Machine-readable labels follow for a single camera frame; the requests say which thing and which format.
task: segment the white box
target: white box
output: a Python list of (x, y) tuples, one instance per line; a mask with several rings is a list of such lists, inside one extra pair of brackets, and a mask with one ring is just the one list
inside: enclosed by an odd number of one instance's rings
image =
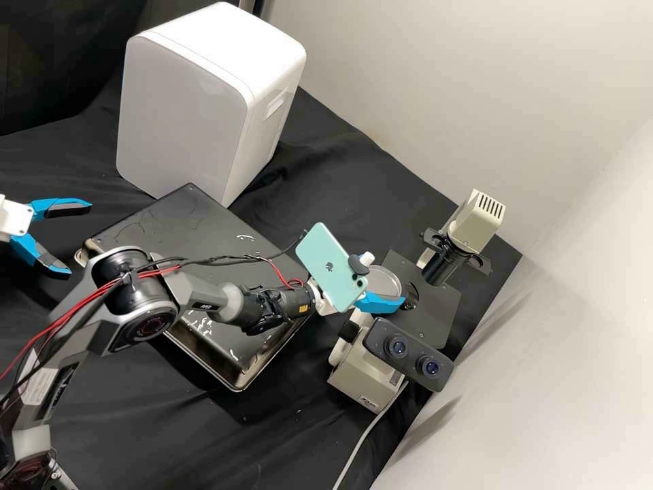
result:
[(156, 198), (194, 182), (228, 206), (272, 157), (305, 61), (300, 43), (228, 3), (132, 37), (120, 175)]

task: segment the black fabric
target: black fabric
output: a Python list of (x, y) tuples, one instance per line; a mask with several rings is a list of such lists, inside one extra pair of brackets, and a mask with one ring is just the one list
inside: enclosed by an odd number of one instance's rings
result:
[(0, 1), (0, 134), (85, 108), (115, 71), (144, 3)]
[[(0, 138), (0, 190), (9, 199), (93, 203), (86, 216), (44, 220), (30, 230), (73, 268), (68, 283), (0, 252), (0, 366), (45, 326), (48, 310), (72, 287), (80, 271), (71, 258), (82, 241), (151, 202), (116, 172), (118, 98), (113, 84), (74, 118)], [(299, 91), (272, 162), (231, 209), (278, 246), (324, 221), (348, 250), (380, 258), (393, 247), (416, 259), (424, 248), (418, 234), (441, 224), (455, 205)], [(490, 278), (468, 269), (452, 281), (463, 302), (446, 347), (451, 356), (520, 257), (499, 238), (485, 252), (495, 268)], [(330, 489), (373, 418), (326, 384), (327, 357), (344, 319), (313, 318), (244, 393), (193, 373), (183, 355), (164, 348), (176, 368), (148, 345), (90, 358), (52, 422), (61, 463), (82, 490)], [(428, 396), (406, 389), (343, 488), (369, 487)]]

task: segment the microscope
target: microscope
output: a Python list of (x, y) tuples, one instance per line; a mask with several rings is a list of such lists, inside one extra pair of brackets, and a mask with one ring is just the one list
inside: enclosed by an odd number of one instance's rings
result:
[[(75, 490), (56, 460), (49, 427), (75, 373), (89, 354), (104, 357), (147, 342), (187, 310), (257, 335), (313, 313), (354, 309), (329, 358), (331, 385), (376, 412), (405, 377), (442, 390), (453, 363), (437, 350), (448, 336), (440, 324), (452, 321), (460, 299), (445, 281), (464, 263), (488, 263), (479, 254), (502, 220), (503, 205), (474, 190), (440, 231), (426, 231), (433, 254), (421, 269), (393, 251), (381, 265), (372, 264), (369, 252), (348, 254), (317, 223), (295, 249), (309, 280), (274, 287), (215, 285), (183, 270), (273, 257), (190, 260), (123, 246), (91, 259), (48, 316), (49, 326), (19, 353), (22, 369), (0, 395), (0, 490)], [(452, 300), (450, 318), (438, 320), (434, 312)]]
[(454, 364), (438, 349), (461, 300), (446, 281), (462, 265), (489, 275), (490, 260), (481, 252), (504, 215), (502, 203), (474, 189), (439, 230), (422, 234), (427, 248), (417, 264), (390, 250), (381, 266), (372, 265), (368, 291), (405, 301), (392, 314), (354, 309), (329, 355), (328, 383), (377, 414), (406, 378), (441, 391)]

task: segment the smartphone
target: smartphone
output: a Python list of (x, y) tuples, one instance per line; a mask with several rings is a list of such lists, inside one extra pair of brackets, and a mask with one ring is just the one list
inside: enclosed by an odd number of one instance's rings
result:
[(324, 223), (313, 225), (295, 252), (339, 312), (349, 310), (367, 289), (367, 279), (354, 274), (349, 254)]

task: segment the sticker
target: sticker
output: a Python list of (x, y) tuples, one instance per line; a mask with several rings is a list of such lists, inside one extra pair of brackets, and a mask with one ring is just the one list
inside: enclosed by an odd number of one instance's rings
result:
[[(27, 356), (27, 360), (25, 361), (25, 365), (22, 367), (22, 371), (20, 372), (20, 376), (18, 377), (18, 381), (22, 380), (27, 374), (34, 368), (38, 361), (38, 356), (36, 354), (36, 350), (31, 349), (29, 351), (29, 356)], [(18, 394), (22, 397), (22, 394), (27, 390), (27, 385), (29, 383), (25, 383), (18, 389)]]
[(52, 411), (56, 408), (59, 400), (63, 396), (64, 391), (70, 384), (70, 380), (75, 374), (79, 363), (74, 363), (66, 367), (62, 367), (57, 376), (52, 388), (48, 392), (48, 396), (45, 398), (45, 402), (41, 405), (39, 413), (36, 417), (36, 420), (47, 420), (52, 416)]
[(364, 395), (361, 395), (361, 397), (358, 399), (358, 401), (366, 408), (372, 410), (373, 412), (376, 412), (379, 410), (379, 404), (374, 403), (371, 401), (369, 398), (365, 397)]
[(20, 397), (25, 405), (40, 405), (50, 390), (58, 370), (42, 367), (27, 382), (27, 390)]
[(392, 373), (392, 377), (390, 378), (390, 384), (392, 386), (396, 386), (400, 379), (401, 373), (395, 370), (395, 372)]

